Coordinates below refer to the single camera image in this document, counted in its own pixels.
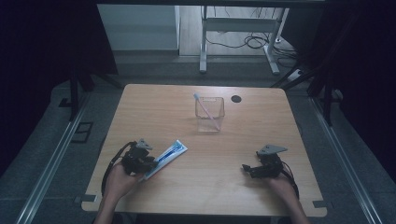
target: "gray floor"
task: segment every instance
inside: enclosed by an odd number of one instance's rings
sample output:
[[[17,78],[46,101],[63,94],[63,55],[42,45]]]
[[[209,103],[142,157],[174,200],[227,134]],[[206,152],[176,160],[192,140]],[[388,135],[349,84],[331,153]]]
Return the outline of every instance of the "gray floor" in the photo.
[[[122,84],[153,83],[175,85],[215,85],[269,87],[274,77],[264,57],[209,57],[208,72],[198,71],[197,57],[148,53],[130,55],[116,53]],[[289,68],[281,67],[284,74]],[[85,193],[98,157],[100,146],[117,108],[122,91],[93,76],[96,87],[81,119],[93,122],[92,134],[86,144],[71,143],[50,182],[33,223],[91,223],[95,213],[85,212],[78,200]],[[301,85],[287,92],[290,106],[300,128],[325,205],[326,217],[311,217],[313,223],[370,223],[359,197],[349,183],[343,166],[337,159],[331,141],[322,128],[311,99]],[[69,108],[59,107],[69,97],[68,83],[53,90],[51,104],[32,133],[20,155],[0,179],[1,223],[15,223],[37,179],[40,177],[68,125]],[[396,186],[370,149],[345,120],[337,104],[332,105],[333,129],[348,155],[357,176],[368,192],[382,223],[395,223]],[[191,223],[185,217],[140,216],[140,223]],[[205,217],[200,223],[225,223]],[[227,223],[265,223],[263,217],[234,217]]]

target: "black round object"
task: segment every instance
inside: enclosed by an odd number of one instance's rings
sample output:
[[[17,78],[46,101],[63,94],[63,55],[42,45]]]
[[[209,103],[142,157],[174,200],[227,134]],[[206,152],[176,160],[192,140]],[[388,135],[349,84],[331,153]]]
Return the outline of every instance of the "black round object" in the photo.
[[[240,103],[242,101],[242,98],[240,96],[238,96],[238,95],[234,95],[234,96],[231,97],[231,100],[234,103]]]

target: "wooden table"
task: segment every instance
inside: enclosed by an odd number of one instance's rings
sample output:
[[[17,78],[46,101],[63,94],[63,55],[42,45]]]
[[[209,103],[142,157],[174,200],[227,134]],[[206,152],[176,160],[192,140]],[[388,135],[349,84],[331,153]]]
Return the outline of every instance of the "wooden table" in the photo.
[[[193,94],[224,98],[225,117],[219,133],[199,133]],[[231,98],[238,95],[240,103]],[[281,89],[128,85],[121,96],[84,202],[97,211],[101,182],[110,160],[127,142],[144,138],[157,157],[179,139],[189,149],[121,199],[117,211],[149,214],[284,216],[282,202],[242,164],[261,165],[256,151],[272,144],[294,173],[301,203],[309,217],[324,217],[311,164],[285,92]]]

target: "wall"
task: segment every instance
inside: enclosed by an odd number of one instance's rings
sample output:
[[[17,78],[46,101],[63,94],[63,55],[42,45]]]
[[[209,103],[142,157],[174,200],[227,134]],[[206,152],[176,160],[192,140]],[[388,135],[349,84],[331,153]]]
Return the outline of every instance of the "wall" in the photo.
[[[112,50],[178,49],[179,6],[98,5]]]

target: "human arm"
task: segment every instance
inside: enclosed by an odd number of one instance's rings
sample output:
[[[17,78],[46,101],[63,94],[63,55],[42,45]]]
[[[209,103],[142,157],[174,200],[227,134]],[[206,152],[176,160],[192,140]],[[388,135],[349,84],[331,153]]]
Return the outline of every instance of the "human arm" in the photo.
[[[293,224],[309,224],[310,221],[296,196],[294,188],[285,175],[279,174],[275,178],[264,178],[270,189],[282,200],[289,210],[291,222]]]
[[[115,164],[107,178],[105,193],[94,224],[111,223],[120,198],[127,194],[142,176],[127,175],[120,163]]]

